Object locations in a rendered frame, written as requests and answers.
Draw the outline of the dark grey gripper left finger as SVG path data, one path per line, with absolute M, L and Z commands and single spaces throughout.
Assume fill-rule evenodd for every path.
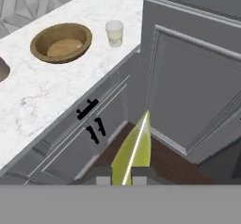
M 111 185 L 112 170 L 110 167 L 93 167 L 83 177 L 74 180 L 72 184 Z

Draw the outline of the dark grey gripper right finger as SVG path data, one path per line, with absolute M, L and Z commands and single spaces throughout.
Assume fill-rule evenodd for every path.
M 152 167 L 131 168 L 132 185 L 172 184 L 171 181 L 159 176 Z

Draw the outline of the yellow-green lemon wedge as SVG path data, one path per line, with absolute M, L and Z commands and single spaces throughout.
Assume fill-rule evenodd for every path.
M 151 164 L 151 117 L 146 111 L 121 144 L 112 164 L 112 184 L 131 185 L 132 168 Z

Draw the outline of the grey panelled fridge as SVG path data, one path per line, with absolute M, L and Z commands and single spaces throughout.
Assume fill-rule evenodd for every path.
M 144 0 L 139 106 L 200 163 L 241 136 L 241 0 Z

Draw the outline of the brown wooden bowl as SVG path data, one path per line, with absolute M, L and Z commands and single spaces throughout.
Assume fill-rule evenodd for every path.
M 37 59 L 63 64 L 76 60 L 90 47 L 92 33 L 82 24 L 55 24 L 43 29 L 30 43 L 30 52 Z

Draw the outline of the clear glass of lemonade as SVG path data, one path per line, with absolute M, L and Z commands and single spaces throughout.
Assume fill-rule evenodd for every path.
M 111 20 L 105 24 L 105 31 L 111 47 L 120 47 L 123 37 L 123 22 Z

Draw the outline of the grey cupboard door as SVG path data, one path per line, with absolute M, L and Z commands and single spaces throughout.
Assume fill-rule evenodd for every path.
M 96 150 L 85 120 L 30 174 L 29 184 L 68 184 L 81 172 Z
M 127 120 L 127 85 L 122 84 L 113 90 L 101 103 L 99 108 L 94 112 L 93 118 L 100 117 L 104 125 L 106 135 L 103 136 L 98 131 L 98 123 L 94 121 L 97 137 L 100 141 L 98 149 L 105 149 L 109 143 L 109 138 L 113 136 L 115 131 Z

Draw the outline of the grey drawer front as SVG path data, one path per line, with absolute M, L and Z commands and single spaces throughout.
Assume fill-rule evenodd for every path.
M 84 98 L 83 101 L 79 103 L 76 107 L 71 109 L 71 112 L 47 134 L 38 143 L 34 144 L 28 152 L 26 152 L 18 162 L 6 171 L 5 175 L 0 178 L 0 184 L 28 184 L 28 179 L 31 172 L 51 153 L 56 147 L 62 142 L 62 140 L 70 134 L 78 125 L 82 124 L 85 120 L 89 121 L 89 125 L 93 128 L 96 134 L 96 129 L 94 127 L 94 112 L 99 108 L 104 99 L 117 87 L 122 84 L 127 85 L 126 90 L 126 100 L 127 100 L 127 118 L 128 118 L 128 88 L 129 88 L 129 76 L 119 77 L 113 75 L 107 78 L 100 86 L 94 89 L 91 93 Z M 94 100 L 97 99 L 99 103 L 82 119 L 77 118 L 77 109 L 83 110 L 87 105 L 87 99 Z M 115 131 L 112 137 L 109 138 L 109 143 L 117 134 L 117 131 L 121 129 L 127 120 L 125 120 L 122 125 Z M 94 142 L 94 148 L 96 153 L 88 161 L 86 166 L 81 170 L 81 172 L 74 178 L 78 179 L 87 171 L 89 166 L 100 156 L 101 153 L 106 149 L 99 150 L 98 144 Z

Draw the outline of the grey-brown round basin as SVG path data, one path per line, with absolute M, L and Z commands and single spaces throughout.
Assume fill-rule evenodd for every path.
M 0 82 L 4 81 L 10 73 L 10 67 L 5 60 L 0 57 Z

